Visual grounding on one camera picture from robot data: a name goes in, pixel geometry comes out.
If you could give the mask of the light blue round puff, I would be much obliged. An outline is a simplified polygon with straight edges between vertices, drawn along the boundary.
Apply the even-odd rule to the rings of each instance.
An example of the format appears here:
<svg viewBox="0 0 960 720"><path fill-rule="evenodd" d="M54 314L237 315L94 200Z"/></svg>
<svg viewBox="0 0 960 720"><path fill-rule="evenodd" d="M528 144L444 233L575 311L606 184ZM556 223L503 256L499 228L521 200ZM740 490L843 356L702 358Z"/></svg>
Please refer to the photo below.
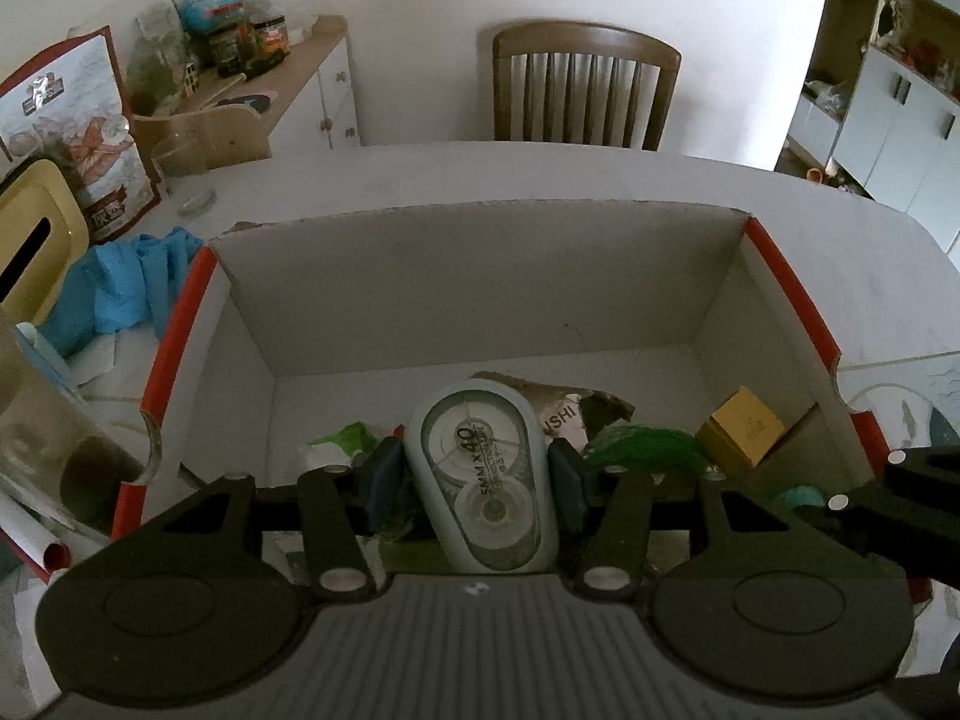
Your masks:
<svg viewBox="0 0 960 720"><path fill-rule="evenodd" d="M827 498L820 489L814 486L801 484L792 488L779 491L773 496L773 499L781 505L786 511L802 509L802 507L811 507L811 509L823 509L827 505Z"/></svg>

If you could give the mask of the yellow small box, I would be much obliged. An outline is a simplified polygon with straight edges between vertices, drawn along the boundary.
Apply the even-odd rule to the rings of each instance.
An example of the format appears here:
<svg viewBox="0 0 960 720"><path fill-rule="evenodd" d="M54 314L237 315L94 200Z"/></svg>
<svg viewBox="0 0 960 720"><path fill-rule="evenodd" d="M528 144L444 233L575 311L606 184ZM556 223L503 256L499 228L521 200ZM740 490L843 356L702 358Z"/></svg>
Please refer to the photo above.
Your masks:
<svg viewBox="0 0 960 720"><path fill-rule="evenodd" d="M706 455L727 476L757 468L784 436L784 422L747 387L727 397L695 434Z"/></svg>

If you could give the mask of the green white cat pouch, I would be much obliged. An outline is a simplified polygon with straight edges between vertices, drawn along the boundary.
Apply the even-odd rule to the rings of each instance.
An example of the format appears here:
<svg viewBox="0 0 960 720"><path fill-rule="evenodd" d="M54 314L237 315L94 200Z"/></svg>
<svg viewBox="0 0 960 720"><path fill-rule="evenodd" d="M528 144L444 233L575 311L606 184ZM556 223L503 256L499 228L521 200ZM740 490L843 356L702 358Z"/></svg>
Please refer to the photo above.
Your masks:
<svg viewBox="0 0 960 720"><path fill-rule="evenodd" d="M708 454L697 439L683 431L642 424L612 424L602 429L584 449L584 460L596 466L623 466L627 470L703 473Z"/></svg>

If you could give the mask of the white green small packet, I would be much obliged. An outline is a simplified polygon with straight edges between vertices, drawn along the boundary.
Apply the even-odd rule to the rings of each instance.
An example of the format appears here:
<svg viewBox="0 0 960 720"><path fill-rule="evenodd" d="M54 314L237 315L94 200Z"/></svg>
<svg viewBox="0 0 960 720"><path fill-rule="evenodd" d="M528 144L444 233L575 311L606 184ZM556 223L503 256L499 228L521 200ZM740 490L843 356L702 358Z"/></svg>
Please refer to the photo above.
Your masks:
<svg viewBox="0 0 960 720"><path fill-rule="evenodd" d="M300 445L296 468L306 473L324 466L358 466L384 437L386 434L379 427L364 421L350 422L335 433Z"/></svg>

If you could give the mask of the silver foil snack packet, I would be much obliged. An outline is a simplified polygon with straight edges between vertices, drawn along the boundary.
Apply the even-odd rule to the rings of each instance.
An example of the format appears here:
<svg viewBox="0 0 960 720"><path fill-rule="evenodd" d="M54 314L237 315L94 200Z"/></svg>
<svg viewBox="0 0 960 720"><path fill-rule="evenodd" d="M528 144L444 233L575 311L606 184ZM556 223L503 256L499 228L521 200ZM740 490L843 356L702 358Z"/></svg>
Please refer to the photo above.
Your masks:
<svg viewBox="0 0 960 720"><path fill-rule="evenodd" d="M631 403L602 390L532 382L493 371L477 372L475 377L502 383L523 395L534 408L547 442L565 439L579 454L602 429L630 422L635 414Z"/></svg>

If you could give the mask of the red and white cardboard box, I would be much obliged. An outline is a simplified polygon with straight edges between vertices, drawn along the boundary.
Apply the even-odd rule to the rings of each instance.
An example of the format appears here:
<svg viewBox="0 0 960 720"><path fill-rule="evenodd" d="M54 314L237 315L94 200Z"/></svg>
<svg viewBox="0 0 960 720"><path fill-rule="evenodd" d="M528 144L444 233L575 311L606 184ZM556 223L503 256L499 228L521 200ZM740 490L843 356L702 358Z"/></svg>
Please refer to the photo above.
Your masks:
<svg viewBox="0 0 960 720"><path fill-rule="evenodd" d="M404 426L482 371L602 390L695 429L747 387L789 426L763 494L866 483L877 427L850 410L835 333L757 216L643 200L425 205L248 224L190 265L143 392L146 475L112 539L202 483L285 483L348 422Z"/></svg>

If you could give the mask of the grey correction tape dispenser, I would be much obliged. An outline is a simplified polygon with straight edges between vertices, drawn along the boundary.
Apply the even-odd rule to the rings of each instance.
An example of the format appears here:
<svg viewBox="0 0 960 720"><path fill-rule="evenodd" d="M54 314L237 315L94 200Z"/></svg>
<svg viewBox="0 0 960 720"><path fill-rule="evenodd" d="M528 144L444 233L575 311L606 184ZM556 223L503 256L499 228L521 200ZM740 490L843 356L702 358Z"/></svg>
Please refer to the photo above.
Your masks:
<svg viewBox="0 0 960 720"><path fill-rule="evenodd" d="M461 574L538 574L558 550L547 444L514 388L467 379L407 422L405 454L446 559Z"/></svg>

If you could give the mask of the tall clear glass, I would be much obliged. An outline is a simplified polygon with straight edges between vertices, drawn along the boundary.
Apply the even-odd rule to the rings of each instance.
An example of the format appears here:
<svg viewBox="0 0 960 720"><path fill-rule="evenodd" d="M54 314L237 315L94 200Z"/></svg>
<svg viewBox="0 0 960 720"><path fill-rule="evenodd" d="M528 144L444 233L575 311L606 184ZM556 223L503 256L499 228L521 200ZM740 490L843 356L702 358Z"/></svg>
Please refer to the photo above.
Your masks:
<svg viewBox="0 0 960 720"><path fill-rule="evenodd" d="M39 514L109 535L121 486L148 461L128 403L88 401L27 323L2 319L2 488Z"/></svg>

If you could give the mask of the blue cloth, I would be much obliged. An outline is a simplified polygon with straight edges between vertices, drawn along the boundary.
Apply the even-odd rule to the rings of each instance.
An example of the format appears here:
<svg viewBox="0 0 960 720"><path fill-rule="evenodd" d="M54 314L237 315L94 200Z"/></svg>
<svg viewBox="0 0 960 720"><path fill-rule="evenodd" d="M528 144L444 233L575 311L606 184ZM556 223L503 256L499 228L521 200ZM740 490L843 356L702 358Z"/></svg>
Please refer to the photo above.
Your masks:
<svg viewBox="0 0 960 720"><path fill-rule="evenodd" d="M39 333L64 358L99 335L149 325L163 338L202 239L183 227L95 245L67 271Z"/></svg>

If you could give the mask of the small clear glass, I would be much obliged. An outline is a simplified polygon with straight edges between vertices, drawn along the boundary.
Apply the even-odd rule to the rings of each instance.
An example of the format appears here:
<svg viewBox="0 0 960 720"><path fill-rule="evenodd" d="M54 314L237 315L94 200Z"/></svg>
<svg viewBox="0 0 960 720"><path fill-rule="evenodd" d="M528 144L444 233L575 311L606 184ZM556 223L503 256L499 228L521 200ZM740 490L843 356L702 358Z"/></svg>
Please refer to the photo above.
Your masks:
<svg viewBox="0 0 960 720"><path fill-rule="evenodd" d="M178 205L178 213L192 220L206 213L217 201L210 167L199 135L174 132L153 146L151 161L160 174L166 197Z"/></svg>

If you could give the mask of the cardboard tray on sideboard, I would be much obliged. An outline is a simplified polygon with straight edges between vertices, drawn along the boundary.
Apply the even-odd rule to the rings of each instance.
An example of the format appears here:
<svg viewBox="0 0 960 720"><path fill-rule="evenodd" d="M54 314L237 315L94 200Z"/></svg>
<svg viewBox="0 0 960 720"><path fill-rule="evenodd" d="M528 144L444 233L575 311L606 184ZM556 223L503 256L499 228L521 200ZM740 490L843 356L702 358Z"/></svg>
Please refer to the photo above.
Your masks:
<svg viewBox="0 0 960 720"><path fill-rule="evenodd" d="M272 156L262 115L244 104L167 117L133 114L132 132L146 151L171 135L195 138L210 169L268 160Z"/></svg>

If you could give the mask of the red white snack bag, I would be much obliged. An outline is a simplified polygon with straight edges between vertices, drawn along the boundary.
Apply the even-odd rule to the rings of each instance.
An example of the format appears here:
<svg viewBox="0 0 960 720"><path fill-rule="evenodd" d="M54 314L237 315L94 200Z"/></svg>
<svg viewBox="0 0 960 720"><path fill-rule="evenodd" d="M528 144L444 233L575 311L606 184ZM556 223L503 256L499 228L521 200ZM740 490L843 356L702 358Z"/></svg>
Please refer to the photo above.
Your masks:
<svg viewBox="0 0 960 720"><path fill-rule="evenodd" d="M160 203L107 26L46 47L3 80L2 145L60 169L95 244Z"/></svg>

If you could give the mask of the brown wooden chair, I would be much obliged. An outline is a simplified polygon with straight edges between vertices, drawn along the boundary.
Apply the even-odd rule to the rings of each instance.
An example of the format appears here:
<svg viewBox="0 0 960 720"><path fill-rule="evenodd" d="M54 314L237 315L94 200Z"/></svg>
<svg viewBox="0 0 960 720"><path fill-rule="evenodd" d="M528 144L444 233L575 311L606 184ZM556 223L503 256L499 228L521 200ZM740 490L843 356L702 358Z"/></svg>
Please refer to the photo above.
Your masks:
<svg viewBox="0 0 960 720"><path fill-rule="evenodd" d="M491 63L498 142L656 151L682 54L631 29L540 20L498 31Z"/></svg>

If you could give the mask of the blue globe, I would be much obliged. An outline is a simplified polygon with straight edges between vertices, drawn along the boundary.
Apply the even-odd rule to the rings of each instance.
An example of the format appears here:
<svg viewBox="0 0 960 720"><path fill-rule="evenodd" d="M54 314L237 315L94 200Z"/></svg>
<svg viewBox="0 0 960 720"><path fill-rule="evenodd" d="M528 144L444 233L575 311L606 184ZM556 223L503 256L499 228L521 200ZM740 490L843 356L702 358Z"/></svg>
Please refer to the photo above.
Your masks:
<svg viewBox="0 0 960 720"><path fill-rule="evenodd" d="M242 0L182 0L179 16L185 29L206 34L217 29L228 8L242 4Z"/></svg>

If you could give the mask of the white wall cabinet unit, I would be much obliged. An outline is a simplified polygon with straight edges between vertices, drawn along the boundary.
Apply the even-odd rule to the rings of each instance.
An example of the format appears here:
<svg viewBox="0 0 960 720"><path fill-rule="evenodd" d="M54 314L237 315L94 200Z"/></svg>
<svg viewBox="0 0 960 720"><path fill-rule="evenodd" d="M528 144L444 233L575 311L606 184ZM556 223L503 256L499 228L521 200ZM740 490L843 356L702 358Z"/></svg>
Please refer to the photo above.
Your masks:
<svg viewBox="0 0 960 720"><path fill-rule="evenodd" d="M786 145L958 259L958 0L825 0Z"/></svg>

